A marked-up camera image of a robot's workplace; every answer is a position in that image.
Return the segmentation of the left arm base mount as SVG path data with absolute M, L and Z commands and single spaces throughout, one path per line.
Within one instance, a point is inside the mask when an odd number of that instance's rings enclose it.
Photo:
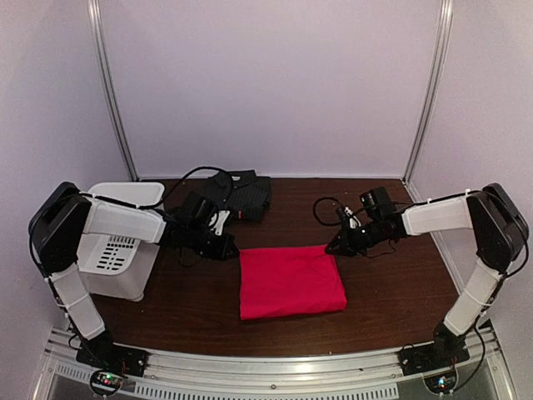
M 135 347 L 118 345 L 106 328 L 93 339 L 81 337 L 76 360 L 106 372 L 122 376 L 143 377 L 148 352 Z

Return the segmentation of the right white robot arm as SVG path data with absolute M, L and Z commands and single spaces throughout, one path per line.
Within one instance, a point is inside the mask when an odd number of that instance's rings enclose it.
M 434 331 L 427 361 L 445 367 L 459 353 L 459 341 L 472 330 L 496 300 L 512 265 L 529 254 L 529 227 L 499 183 L 482 189 L 454 193 L 408 204 L 391 199 L 384 187 L 360 196 L 361 208 L 340 205 L 326 253 L 341 257 L 366 257 L 381 243 L 438 233 L 469 233 L 475 262 L 471 275 L 454 305 Z

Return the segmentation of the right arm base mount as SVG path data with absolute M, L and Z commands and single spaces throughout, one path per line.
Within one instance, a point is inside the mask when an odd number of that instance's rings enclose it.
M 455 363 L 468 361 L 466 334 L 455 335 L 443 322 L 433 332 L 433 341 L 427 344 L 407 344 L 397 352 L 404 376 L 427 373 L 436 369 L 452 367 Z

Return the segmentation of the dark pinstriped shirt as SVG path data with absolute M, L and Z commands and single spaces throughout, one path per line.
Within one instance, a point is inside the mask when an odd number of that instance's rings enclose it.
M 230 214 L 236 214 L 237 219 L 245 221 L 262 220 L 271 204 L 271 178 L 257 176 L 255 170 L 227 171 L 213 166 L 195 167 L 164 192 L 162 202 L 191 175 L 200 171 L 216 172 L 202 187 L 202 196 L 216 205 L 215 212 L 208 219 L 210 227 L 214 226 L 212 218 L 217 218 L 221 211 L 229 211 Z

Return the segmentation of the red garment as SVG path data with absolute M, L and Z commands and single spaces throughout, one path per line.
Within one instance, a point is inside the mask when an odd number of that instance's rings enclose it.
M 239 261 L 243 321 L 346 309 L 336 260 L 324 245 L 246 249 Z

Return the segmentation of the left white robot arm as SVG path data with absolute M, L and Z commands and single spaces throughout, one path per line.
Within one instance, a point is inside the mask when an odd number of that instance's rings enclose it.
M 168 211 L 161 202 L 139 205 L 102 194 L 82 192 L 62 182 L 28 224 L 32 260 L 48 280 L 78 336 L 90 342 L 88 357 L 102 370 L 111 370 L 120 353 L 104 338 L 106 323 L 79 274 L 77 251 L 89 234 L 131 238 L 159 247 L 187 248 L 216 261 L 237 258 L 235 238 L 225 232 L 221 209 L 197 192 Z

